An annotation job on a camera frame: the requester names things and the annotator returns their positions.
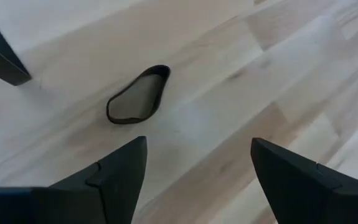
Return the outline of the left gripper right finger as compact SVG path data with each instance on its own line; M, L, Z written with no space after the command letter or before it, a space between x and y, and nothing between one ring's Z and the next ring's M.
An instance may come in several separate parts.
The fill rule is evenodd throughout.
M358 180L262 138L250 154L278 223L358 223Z

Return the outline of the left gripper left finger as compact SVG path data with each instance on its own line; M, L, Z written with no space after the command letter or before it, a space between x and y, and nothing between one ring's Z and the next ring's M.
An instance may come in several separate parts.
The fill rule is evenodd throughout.
M49 187L0 187L0 223L131 223L147 155L139 136Z

